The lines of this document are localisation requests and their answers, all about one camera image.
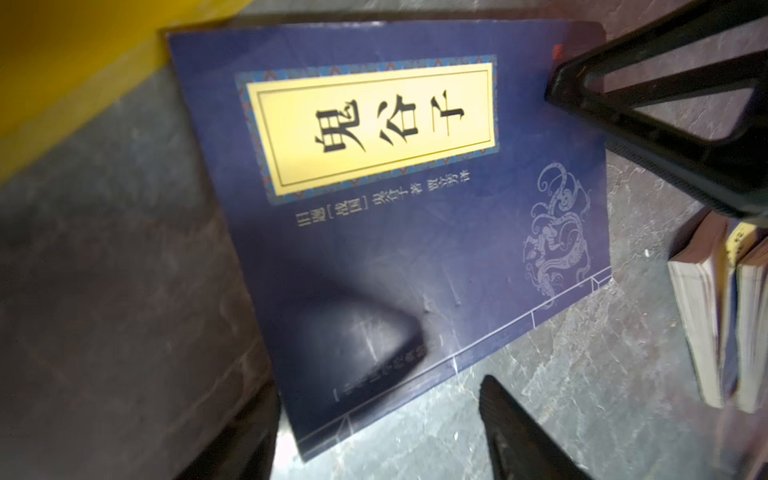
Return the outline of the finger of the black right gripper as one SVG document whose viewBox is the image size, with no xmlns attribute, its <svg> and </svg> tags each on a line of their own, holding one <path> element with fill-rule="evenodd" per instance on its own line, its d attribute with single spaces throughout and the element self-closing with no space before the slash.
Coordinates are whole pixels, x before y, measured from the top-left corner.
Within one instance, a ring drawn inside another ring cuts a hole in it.
<svg viewBox="0 0 768 480">
<path fill-rule="evenodd" d="M 764 1 L 691 1 L 557 66 L 546 100 L 604 133 L 606 147 L 705 206 L 735 219 L 767 216 L 767 52 L 731 55 L 605 91 L 612 73 L 767 17 Z M 704 134 L 664 115 L 738 92 L 725 132 Z"/>
</svg>

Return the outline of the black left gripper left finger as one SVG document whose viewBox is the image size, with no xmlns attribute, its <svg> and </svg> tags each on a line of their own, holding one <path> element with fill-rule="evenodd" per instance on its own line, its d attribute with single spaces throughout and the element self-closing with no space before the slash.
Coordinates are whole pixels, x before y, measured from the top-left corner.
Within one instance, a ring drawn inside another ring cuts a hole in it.
<svg viewBox="0 0 768 480">
<path fill-rule="evenodd" d="M 177 479 L 270 478 L 281 403 L 274 383 L 266 383 Z"/>
</svg>

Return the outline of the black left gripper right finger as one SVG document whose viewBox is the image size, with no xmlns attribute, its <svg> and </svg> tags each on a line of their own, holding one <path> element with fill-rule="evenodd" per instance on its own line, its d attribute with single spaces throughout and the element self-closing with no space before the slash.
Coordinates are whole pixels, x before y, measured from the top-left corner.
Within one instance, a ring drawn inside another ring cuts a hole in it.
<svg viewBox="0 0 768 480">
<path fill-rule="evenodd" d="M 481 382 L 479 414 L 495 480 L 590 479 L 492 375 Z"/>
</svg>

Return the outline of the dark blue book yellow label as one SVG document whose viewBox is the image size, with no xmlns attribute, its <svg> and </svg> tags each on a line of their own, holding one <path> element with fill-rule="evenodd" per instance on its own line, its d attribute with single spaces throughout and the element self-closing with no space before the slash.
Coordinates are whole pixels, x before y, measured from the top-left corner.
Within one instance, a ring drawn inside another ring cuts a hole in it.
<svg viewBox="0 0 768 480">
<path fill-rule="evenodd" d="M 299 455 L 603 286 L 602 135 L 549 104 L 575 20 L 167 37 Z"/>
</svg>

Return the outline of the yellow pink blue bookshelf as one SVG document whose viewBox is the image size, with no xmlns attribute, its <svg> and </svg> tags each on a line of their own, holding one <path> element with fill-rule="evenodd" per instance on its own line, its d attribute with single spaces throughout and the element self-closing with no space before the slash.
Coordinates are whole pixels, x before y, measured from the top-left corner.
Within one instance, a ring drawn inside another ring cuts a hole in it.
<svg viewBox="0 0 768 480">
<path fill-rule="evenodd" d="M 4 1 L 1 178 L 7 180 L 163 66 L 171 28 L 244 1 Z"/>
</svg>

